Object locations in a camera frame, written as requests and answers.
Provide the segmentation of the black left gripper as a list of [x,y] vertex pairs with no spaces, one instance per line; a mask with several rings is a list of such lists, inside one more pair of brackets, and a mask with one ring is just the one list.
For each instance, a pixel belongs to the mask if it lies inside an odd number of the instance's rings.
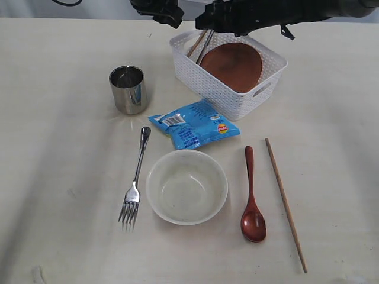
[[130,0],[138,14],[151,16],[160,24],[177,29],[182,23],[184,11],[179,7],[178,0]]

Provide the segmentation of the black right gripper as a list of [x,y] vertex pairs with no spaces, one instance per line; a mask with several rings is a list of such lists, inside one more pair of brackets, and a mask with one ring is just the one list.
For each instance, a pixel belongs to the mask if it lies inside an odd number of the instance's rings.
[[334,17],[339,1],[213,1],[195,19],[198,30],[245,36],[276,25],[317,22]]

